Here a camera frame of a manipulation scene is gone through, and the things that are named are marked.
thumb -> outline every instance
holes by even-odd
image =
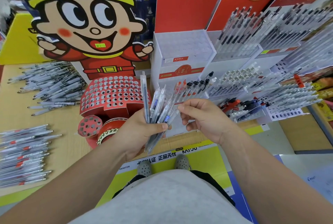
[[[198,120],[203,120],[204,119],[204,112],[198,108],[194,108],[192,106],[187,106],[187,105],[184,105],[184,104],[180,104],[178,106],[178,110],[181,112],[181,113],[184,113],[188,116],[191,116],[195,119],[198,119]]]
[[[166,131],[168,129],[168,125],[166,123],[155,123],[147,125],[147,133],[148,135],[154,135]]]

black pants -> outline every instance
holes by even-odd
[[[197,177],[205,180],[206,182],[208,182],[209,184],[214,186],[233,206],[236,205],[235,202],[231,199],[231,197],[223,190],[223,188],[212,178],[212,176],[209,173],[200,172],[198,170],[192,170],[191,172],[194,175],[196,175]],[[129,186],[130,184],[132,184],[133,182],[135,182],[141,178],[145,178],[145,176],[136,175],[134,178],[132,178],[132,180],[130,182],[127,183],[127,185],[125,185],[125,187]],[[116,192],[112,198],[116,197],[123,189],[120,189],[118,192]]]

cartoon eye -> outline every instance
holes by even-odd
[[[116,24],[116,12],[106,0],[94,0],[90,6],[94,20],[104,28],[112,28]]]
[[[88,25],[88,17],[78,3],[74,1],[64,2],[60,7],[60,14],[69,25],[79,29],[83,29]]]

red cheek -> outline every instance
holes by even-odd
[[[130,34],[130,30],[128,28],[121,28],[119,30],[119,32],[120,32],[120,35],[123,35],[123,36],[127,36]]]
[[[58,29],[58,33],[63,37],[71,37],[72,36],[72,33],[69,30],[63,29],[63,28]]]

red cartoon outfit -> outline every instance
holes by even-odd
[[[66,52],[63,55],[59,55],[52,51],[44,50],[44,55],[46,57],[59,61],[80,61],[83,67],[83,72],[87,74],[90,80],[105,76],[135,76],[135,66],[133,66],[132,61],[141,62],[149,59],[149,54],[143,57],[138,57],[135,54],[141,52],[144,48],[141,44],[134,44],[133,46],[126,48],[121,55],[106,59],[90,58],[82,52],[72,48],[68,49],[67,45],[61,42],[56,42],[54,45],[57,49]]]

